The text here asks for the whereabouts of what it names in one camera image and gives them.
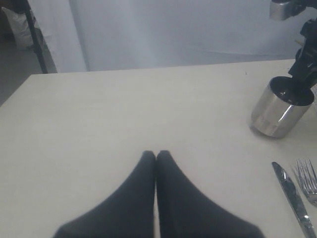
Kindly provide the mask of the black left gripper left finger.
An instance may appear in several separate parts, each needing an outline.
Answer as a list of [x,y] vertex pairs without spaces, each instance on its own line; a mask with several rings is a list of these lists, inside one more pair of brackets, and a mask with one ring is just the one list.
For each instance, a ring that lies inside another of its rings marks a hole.
[[105,201],[62,225],[56,238],[154,237],[156,157],[144,151],[138,164]]

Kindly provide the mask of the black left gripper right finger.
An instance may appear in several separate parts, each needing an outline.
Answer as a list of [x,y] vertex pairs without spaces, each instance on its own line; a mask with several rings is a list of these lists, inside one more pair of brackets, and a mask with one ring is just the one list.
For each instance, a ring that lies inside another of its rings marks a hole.
[[169,151],[156,161],[159,229],[162,238],[261,238],[261,230],[229,213],[199,191]]

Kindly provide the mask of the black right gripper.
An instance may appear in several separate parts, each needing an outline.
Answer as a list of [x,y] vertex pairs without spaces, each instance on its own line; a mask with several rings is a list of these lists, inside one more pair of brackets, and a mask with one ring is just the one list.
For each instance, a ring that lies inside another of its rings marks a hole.
[[313,87],[317,83],[317,20],[308,20],[300,34],[304,41],[288,73],[307,87]]

